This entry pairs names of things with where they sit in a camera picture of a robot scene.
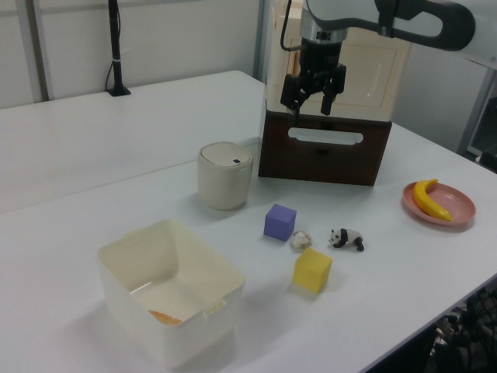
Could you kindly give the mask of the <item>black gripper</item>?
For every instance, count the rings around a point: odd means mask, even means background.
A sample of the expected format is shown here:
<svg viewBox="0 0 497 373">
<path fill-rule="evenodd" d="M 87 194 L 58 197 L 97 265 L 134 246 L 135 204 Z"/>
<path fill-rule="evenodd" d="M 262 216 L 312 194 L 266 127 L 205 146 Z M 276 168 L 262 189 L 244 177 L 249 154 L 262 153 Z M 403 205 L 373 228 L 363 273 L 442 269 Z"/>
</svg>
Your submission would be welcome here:
<svg viewBox="0 0 497 373">
<path fill-rule="evenodd" d="M 297 124 L 307 93 L 323 92 L 321 113 L 329 116 L 338 94 L 343 93 L 346 66 L 339 63 L 342 43 L 324 44 L 303 38 L 299 75 L 285 76 L 280 103 L 287 108 L 290 124 Z"/>
</svg>

